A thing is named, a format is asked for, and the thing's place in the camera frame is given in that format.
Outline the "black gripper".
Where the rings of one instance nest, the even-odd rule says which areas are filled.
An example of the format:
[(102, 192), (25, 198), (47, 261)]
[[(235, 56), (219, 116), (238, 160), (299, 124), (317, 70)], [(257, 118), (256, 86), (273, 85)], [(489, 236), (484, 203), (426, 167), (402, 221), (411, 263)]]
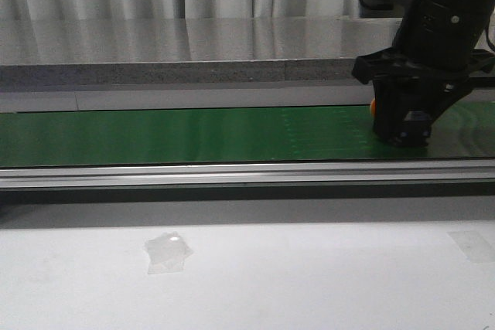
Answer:
[(424, 147), (434, 122), (453, 104), (471, 94), (472, 73), (489, 73), (494, 54), (476, 49), (460, 71), (438, 70), (413, 63), (394, 48), (354, 61), (352, 75), (374, 88), (373, 131), (381, 141), (404, 147)]

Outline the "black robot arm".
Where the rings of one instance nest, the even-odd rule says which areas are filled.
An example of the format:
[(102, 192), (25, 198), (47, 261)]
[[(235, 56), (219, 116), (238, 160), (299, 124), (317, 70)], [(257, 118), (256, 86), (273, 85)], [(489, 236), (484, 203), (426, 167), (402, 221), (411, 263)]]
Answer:
[(373, 84), (373, 131), (394, 146), (426, 146), (434, 122), (473, 91), (471, 74), (494, 68), (494, 50), (476, 46), (489, 34), (494, 0), (358, 1), (373, 11), (405, 8), (391, 47), (354, 62), (353, 77)]

